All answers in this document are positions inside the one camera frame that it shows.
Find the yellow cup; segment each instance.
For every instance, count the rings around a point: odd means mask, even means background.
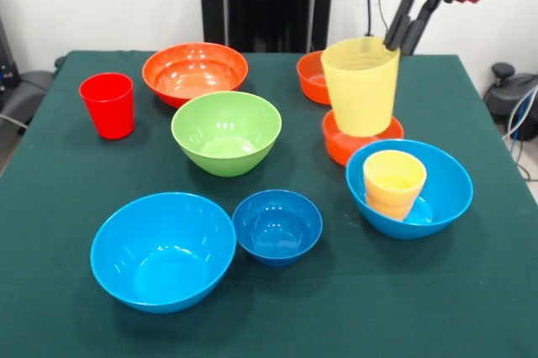
[[[323,52],[330,104],[344,134],[370,137],[390,125],[399,56],[379,37],[344,40]]]
[[[364,161],[367,204],[390,218],[402,221],[426,181],[426,168],[400,150],[380,150]]]

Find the orange bowl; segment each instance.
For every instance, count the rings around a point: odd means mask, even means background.
[[[297,73],[304,96],[321,104],[330,104],[325,75],[321,66],[323,51],[314,51],[301,57],[297,63]]]
[[[332,110],[323,117],[321,129],[325,138],[325,148],[330,158],[342,166],[347,166],[351,156],[363,146],[379,140],[402,139],[405,134],[402,124],[395,117],[392,117],[388,128],[378,135],[351,137],[338,129]]]
[[[248,70],[245,57],[230,47],[185,43],[152,55],[142,68],[142,77],[163,102],[179,108],[207,93],[238,89]]]

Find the plastic cup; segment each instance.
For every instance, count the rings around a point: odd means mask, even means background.
[[[92,76],[81,84],[79,93],[100,136],[118,140],[131,134],[135,107],[128,76],[112,72]]]
[[[388,216],[404,220],[426,181],[426,168],[401,150],[380,150],[363,165],[367,204]]]
[[[378,37],[348,39],[321,56],[338,128],[354,137],[382,133],[393,116],[399,50]]]

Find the bowl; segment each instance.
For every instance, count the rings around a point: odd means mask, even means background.
[[[243,175],[275,144],[282,119],[262,97],[215,92],[179,108],[171,131],[183,152],[205,171],[222,177]]]
[[[323,51],[314,51],[301,57],[297,63],[297,73],[304,96],[313,102],[330,104],[327,83],[321,66],[322,54]]]
[[[95,235],[93,275],[110,295],[148,313],[191,307],[219,283],[235,253],[228,214],[181,192],[143,197],[114,213]]]
[[[428,177],[411,212],[403,221],[370,208],[365,199],[363,166],[381,150],[400,150],[419,159]],[[345,170],[347,186],[362,216],[379,232],[399,240],[435,234],[459,218],[472,201],[471,177],[460,162],[445,151],[413,140],[382,140],[358,150]]]
[[[338,129],[332,110],[323,118],[321,130],[325,139],[325,149],[327,149],[330,159],[342,166],[347,166],[353,153],[363,146],[379,140],[402,139],[405,135],[402,124],[397,118],[392,117],[390,125],[382,133],[371,137],[352,137]]]
[[[323,229],[314,203],[286,190],[249,196],[237,207],[232,221],[239,244],[270,267],[288,266],[308,253]]]
[[[152,55],[142,68],[145,84],[174,108],[207,93],[234,91],[247,72],[243,55],[215,43],[174,45]]]

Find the green tablecloth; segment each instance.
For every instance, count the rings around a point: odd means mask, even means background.
[[[282,134],[254,171],[223,179],[175,144],[173,110],[140,77],[149,54],[70,53],[0,179],[1,357],[538,356],[538,208],[456,57],[402,60],[395,114],[408,138],[468,169],[475,198],[448,230],[403,242],[357,212],[324,150],[327,109],[299,90],[299,55],[247,56],[244,90],[279,108]],[[127,139],[99,139],[78,97],[102,71],[134,80]],[[294,266],[265,268],[238,248],[207,299],[167,316],[127,308],[93,280],[92,238],[125,203],[195,192],[232,213],[274,187],[305,194],[324,216],[320,242]]]

